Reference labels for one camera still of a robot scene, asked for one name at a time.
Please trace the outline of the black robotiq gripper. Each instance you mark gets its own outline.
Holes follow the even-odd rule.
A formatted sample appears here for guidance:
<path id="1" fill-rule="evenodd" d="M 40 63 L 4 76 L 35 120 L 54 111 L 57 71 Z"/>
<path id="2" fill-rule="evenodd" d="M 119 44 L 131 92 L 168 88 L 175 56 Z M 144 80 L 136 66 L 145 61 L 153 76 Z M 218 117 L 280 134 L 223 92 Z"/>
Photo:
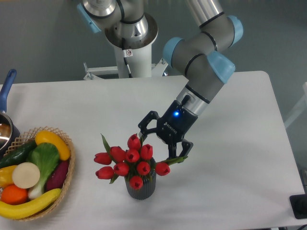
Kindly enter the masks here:
<path id="1" fill-rule="evenodd" d="M 139 137 L 142 141 L 145 141 L 149 134 L 156 133 L 165 144 L 168 144 L 167 164 L 182 163 L 193 147 L 192 142 L 182 139 L 197 118 L 197 115 L 181 106 L 179 101 L 174 100 L 162 117 L 159 117 L 156 111 L 150 111 L 141 120 L 138 124 Z M 157 121 L 157 127 L 148 128 L 153 120 Z M 177 156 L 178 142 L 181 142 L 182 146 L 179 156 Z"/>

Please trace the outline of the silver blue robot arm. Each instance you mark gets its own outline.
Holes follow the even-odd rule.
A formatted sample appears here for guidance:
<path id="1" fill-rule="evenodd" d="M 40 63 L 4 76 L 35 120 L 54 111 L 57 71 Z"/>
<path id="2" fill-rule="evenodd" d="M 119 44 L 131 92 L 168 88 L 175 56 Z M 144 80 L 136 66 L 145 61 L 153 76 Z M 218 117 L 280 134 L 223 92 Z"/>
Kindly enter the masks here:
<path id="1" fill-rule="evenodd" d="M 216 0 L 188 0 L 199 34 L 189 40 L 171 38 L 162 61 L 188 79 L 163 116 L 151 111 L 139 123 L 140 138 L 155 133 L 167 146 L 167 163 L 184 161 L 193 144 L 184 136 L 227 83 L 235 65 L 222 52 L 243 35 L 241 21 L 226 16 Z M 155 19 L 142 0 L 82 0 L 77 9 L 94 33 L 104 32 L 113 46 L 120 78 L 151 77 L 152 43 L 158 35 Z"/>

